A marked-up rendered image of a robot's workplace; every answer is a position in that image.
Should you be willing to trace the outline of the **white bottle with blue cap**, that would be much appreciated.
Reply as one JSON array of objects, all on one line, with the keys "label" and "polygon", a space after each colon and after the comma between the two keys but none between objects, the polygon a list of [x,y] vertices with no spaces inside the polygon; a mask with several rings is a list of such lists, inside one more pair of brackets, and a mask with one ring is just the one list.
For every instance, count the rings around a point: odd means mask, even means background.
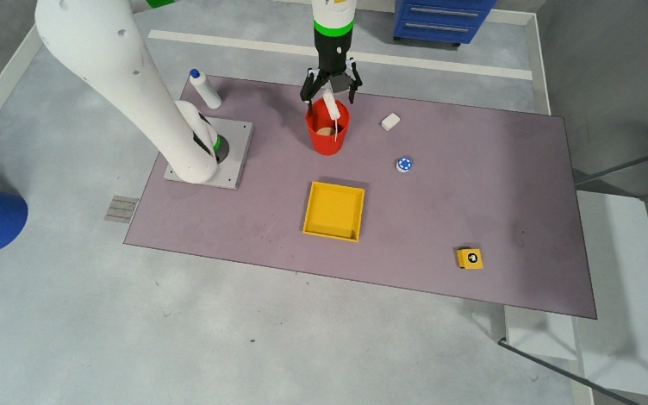
[{"label": "white bottle with blue cap", "polygon": [[190,70],[190,82],[211,109],[217,109],[221,106],[221,98],[209,82],[205,73],[199,72],[197,69]]}]

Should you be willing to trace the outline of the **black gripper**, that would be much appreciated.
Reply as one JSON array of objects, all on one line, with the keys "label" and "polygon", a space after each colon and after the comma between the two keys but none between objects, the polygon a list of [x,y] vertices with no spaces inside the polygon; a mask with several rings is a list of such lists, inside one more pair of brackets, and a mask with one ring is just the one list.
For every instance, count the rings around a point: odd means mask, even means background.
[{"label": "black gripper", "polygon": [[[310,114],[311,115],[313,114],[311,99],[314,97],[317,91],[322,86],[324,86],[326,82],[328,82],[329,80],[328,76],[330,76],[330,72],[338,72],[340,70],[341,72],[344,72],[347,67],[352,70],[352,73],[356,78],[355,81],[352,79],[352,85],[350,86],[349,97],[348,97],[350,103],[353,104],[355,91],[358,90],[358,87],[363,84],[356,70],[356,63],[354,58],[351,57],[349,61],[346,61],[346,53],[336,58],[330,58],[320,54],[319,52],[318,52],[318,57],[319,57],[318,69],[312,70],[312,68],[308,68],[308,76],[306,77],[306,80],[300,92],[300,97],[302,101],[305,101],[305,103],[308,104],[308,110]],[[317,79],[314,81],[316,76]]]}]

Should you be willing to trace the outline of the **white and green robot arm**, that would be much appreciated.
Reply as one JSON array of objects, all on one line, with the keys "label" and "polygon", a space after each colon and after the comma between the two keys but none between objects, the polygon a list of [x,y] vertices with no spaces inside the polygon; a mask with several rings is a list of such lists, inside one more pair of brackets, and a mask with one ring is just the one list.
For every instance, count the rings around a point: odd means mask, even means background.
[{"label": "white and green robot arm", "polygon": [[[35,22],[53,56],[114,104],[184,181],[209,181],[227,140],[192,104],[173,101],[134,14],[181,0],[38,0]],[[311,0],[316,50],[347,53],[357,0]]]}]

